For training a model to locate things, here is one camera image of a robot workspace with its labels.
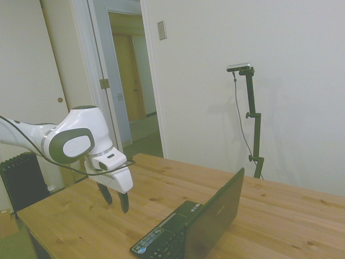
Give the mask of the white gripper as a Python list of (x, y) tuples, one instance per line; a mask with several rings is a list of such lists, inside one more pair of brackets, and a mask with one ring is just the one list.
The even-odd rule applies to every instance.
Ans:
[(116, 169), (95, 171), (87, 160), (84, 162), (84, 165), (88, 177), (97, 182), (99, 191), (107, 204), (111, 205), (113, 203), (112, 196), (108, 190), (109, 187), (117, 191), (121, 209), (124, 214), (127, 213), (129, 211), (129, 198), (127, 192), (133, 187), (133, 180), (128, 166), (123, 164)]

